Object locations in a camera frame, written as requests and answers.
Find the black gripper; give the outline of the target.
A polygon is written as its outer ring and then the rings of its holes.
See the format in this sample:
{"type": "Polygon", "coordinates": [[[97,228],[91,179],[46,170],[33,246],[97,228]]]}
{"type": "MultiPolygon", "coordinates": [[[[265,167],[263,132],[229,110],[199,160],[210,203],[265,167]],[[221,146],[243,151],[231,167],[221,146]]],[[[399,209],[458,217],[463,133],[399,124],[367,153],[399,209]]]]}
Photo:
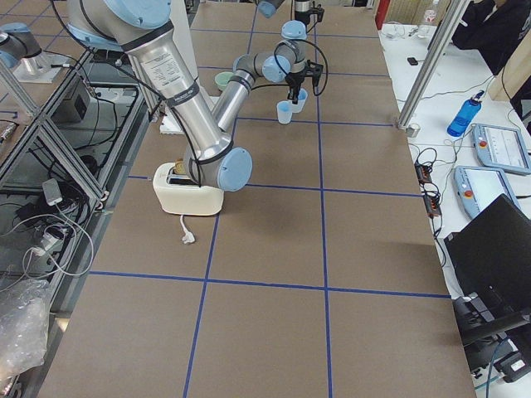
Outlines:
{"type": "Polygon", "coordinates": [[[310,23],[310,16],[311,16],[311,10],[305,9],[305,10],[294,10],[294,19],[296,21],[302,22],[305,25],[309,25],[310,23]]]}
{"type": "Polygon", "coordinates": [[[289,73],[285,77],[285,82],[289,86],[290,100],[293,104],[297,104],[299,101],[299,93],[301,86],[304,82],[304,73],[289,73]]]}

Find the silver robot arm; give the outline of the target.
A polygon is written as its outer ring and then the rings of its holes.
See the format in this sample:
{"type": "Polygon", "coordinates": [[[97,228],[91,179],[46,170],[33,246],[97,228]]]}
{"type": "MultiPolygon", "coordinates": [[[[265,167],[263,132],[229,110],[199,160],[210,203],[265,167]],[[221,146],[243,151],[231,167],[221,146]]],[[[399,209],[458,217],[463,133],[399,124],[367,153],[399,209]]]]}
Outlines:
{"type": "Polygon", "coordinates": [[[283,12],[288,21],[302,22],[308,26],[311,19],[313,1],[285,1],[285,0],[260,0],[256,1],[257,11],[266,18],[273,17],[278,12],[283,12]]]}
{"type": "Polygon", "coordinates": [[[291,20],[273,51],[238,58],[219,100],[210,105],[173,39],[169,1],[69,1],[68,29],[86,46],[123,51],[139,63],[136,76],[165,101],[188,138],[185,173],[197,185],[236,192],[249,181],[251,155],[228,133],[260,77],[288,81],[304,69],[306,25],[291,20]]]}

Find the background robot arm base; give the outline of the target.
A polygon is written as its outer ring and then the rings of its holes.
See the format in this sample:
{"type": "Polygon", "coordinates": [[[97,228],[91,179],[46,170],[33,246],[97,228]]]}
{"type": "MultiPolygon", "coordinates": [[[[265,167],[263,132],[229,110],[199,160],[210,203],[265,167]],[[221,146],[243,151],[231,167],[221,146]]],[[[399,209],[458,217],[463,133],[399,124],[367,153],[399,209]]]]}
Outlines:
{"type": "Polygon", "coordinates": [[[59,68],[51,66],[51,58],[29,27],[22,22],[1,26],[1,62],[21,83],[51,84],[59,68]]]}

